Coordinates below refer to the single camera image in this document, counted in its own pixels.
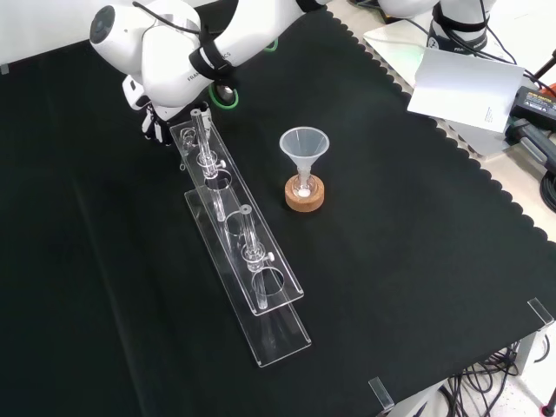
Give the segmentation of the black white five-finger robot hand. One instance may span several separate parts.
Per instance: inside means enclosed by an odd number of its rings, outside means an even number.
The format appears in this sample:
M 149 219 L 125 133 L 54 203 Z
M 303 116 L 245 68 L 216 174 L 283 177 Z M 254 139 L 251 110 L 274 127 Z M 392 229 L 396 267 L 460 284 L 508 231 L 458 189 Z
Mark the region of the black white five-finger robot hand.
M 172 142 L 169 127 L 156 112 L 156 106 L 145 94 L 143 86 L 132 76 L 127 75 L 122 82 L 122 90 L 128 105 L 138 112 L 143 112 L 141 130 L 147 140 L 156 141 L 165 146 Z

